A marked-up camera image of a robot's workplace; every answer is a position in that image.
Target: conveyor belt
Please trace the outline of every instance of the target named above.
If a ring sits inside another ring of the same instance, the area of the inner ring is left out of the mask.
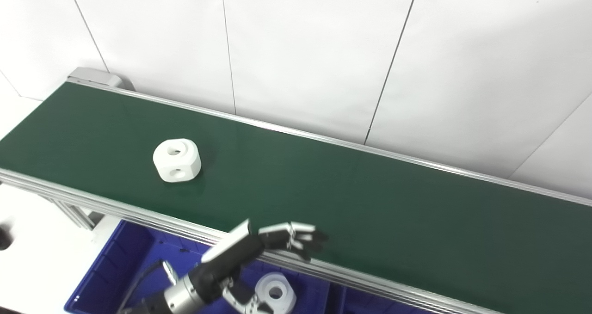
[[[164,183],[180,137],[203,172]],[[208,244],[313,223],[318,260],[264,260],[436,313],[592,308],[589,200],[121,89],[66,82],[0,141],[0,181]]]

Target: white plastic block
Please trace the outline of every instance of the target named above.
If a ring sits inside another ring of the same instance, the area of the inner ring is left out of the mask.
[[[201,169],[197,145],[189,139],[169,139],[154,150],[152,161],[160,177],[168,183],[193,179]]]

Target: hole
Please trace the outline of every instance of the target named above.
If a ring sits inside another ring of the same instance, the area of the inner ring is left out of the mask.
[[[176,155],[178,155],[178,154],[180,154],[180,153],[181,153],[181,151],[180,151],[180,150],[177,150],[177,149],[175,149],[175,148],[172,148],[172,147],[169,147],[169,148],[166,150],[166,152],[167,152],[168,154],[170,154],[171,156],[176,156]]]
[[[178,169],[178,168],[177,168],[177,169],[173,169],[173,170],[171,171],[171,177],[174,177],[174,178],[180,179],[180,178],[182,178],[182,177],[184,177],[184,176],[185,176],[185,172],[184,172],[184,171],[182,171],[182,170],[180,170],[180,169]]]
[[[277,287],[277,286],[275,286],[275,287],[272,287],[272,288],[269,290],[269,296],[270,296],[270,297],[272,297],[272,298],[274,298],[274,299],[279,299],[279,298],[281,298],[283,295],[284,295],[284,293],[283,293],[283,292],[282,292],[282,290],[281,290],[279,287]]]

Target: green conveyor belt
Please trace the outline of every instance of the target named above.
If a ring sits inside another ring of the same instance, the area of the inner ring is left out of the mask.
[[[182,137],[202,171],[164,183],[152,153]],[[224,231],[312,223],[329,263],[509,314],[592,313],[582,204],[73,83],[2,139],[0,168]]]

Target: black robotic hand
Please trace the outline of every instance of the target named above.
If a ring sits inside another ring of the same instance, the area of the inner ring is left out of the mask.
[[[266,249],[284,249],[294,252],[305,261],[310,261],[309,251],[323,250],[328,237],[314,225],[290,222],[259,229],[259,238]]]

